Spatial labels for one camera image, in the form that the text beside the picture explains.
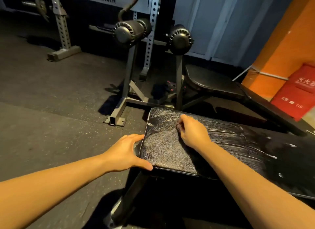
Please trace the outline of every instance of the person's right hand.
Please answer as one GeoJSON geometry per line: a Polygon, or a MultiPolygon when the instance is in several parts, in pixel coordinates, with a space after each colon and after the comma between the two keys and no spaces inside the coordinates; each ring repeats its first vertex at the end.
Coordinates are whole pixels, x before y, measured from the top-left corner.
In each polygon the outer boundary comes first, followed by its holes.
{"type": "Polygon", "coordinates": [[[184,143],[197,152],[211,143],[206,127],[194,118],[183,114],[176,126],[184,143]]]}

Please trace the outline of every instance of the orange wall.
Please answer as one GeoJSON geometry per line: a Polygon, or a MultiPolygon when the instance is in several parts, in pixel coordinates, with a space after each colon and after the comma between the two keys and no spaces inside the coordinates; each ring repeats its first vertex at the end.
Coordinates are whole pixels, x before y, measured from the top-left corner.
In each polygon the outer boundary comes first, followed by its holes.
{"type": "MultiPolygon", "coordinates": [[[[315,61],[315,0],[293,0],[253,66],[288,77],[308,61],[315,61]]],[[[243,81],[264,98],[273,97],[284,83],[269,76],[253,76],[252,72],[243,81]]]]}

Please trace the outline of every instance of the gray floor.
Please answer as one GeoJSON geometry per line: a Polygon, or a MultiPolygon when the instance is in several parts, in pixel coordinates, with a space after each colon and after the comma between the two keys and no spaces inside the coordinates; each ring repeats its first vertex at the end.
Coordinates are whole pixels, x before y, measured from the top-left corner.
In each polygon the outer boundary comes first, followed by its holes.
{"type": "MultiPolygon", "coordinates": [[[[58,39],[56,32],[1,17],[0,25],[0,181],[100,154],[121,136],[144,132],[143,109],[127,107],[123,128],[104,124],[105,116],[98,112],[116,95],[108,88],[123,80],[124,61],[80,53],[49,62],[50,48],[29,44],[19,36],[58,39]]],[[[152,74],[157,75],[155,80],[165,78],[158,67],[153,67],[152,74]]],[[[151,86],[150,81],[142,85],[147,90],[151,86]]],[[[260,118],[238,103],[216,98],[211,103],[260,118]]],[[[124,188],[127,176],[124,171],[100,177],[28,229],[82,228],[104,195],[124,188]]],[[[185,220],[187,228],[196,228],[196,223],[185,220]]],[[[226,228],[203,222],[197,227],[226,228]]]]}

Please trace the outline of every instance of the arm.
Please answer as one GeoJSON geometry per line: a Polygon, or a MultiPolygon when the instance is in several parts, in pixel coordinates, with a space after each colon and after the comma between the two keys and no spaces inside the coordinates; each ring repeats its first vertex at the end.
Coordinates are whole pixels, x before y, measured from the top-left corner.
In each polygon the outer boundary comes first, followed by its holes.
{"type": "Polygon", "coordinates": [[[130,167],[152,170],[133,154],[144,135],[125,135],[103,154],[0,182],[0,228],[24,228],[94,179],[130,167]]]}
{"type": "Polygon", "coordinates": [[[215,170],[252,227],[315,228],[312,208],[212,142],[202,123],[182,115],[177,127],[184,143],[199,152],[215,170]]]}

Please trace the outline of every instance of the metal base plate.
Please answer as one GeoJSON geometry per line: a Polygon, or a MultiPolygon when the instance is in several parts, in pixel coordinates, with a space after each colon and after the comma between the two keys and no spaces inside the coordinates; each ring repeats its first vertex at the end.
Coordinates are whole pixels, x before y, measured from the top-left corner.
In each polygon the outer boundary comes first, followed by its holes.
{"type": "Polygon", "coordinates": [[[64,58],[67,58],[69,56],[75,55],[75,54],[80,53],[80,52],[81,52],[81,47],[74,45],[74,46],[70,47],[69,49],[60,49],[58,51],[48,53],[47,59],[48,59],[48,61],[57,62],[57,61],[60,61],[64,58]]]}
{"type": "Polygon", "coordinates": [[[111,125],[111,126],[124,127],[124,126],[125,126],[125,123],[126,123],[126,119],[124,119],[124,118],[119,118],[119,119],[117,120],[116,125],[114,125],[114,124],[111,124],[110,116],[108,116],[107,119],[105,120],[105,123],[106,123],[106,124],[109,124],[109,125],[111,125]]]}

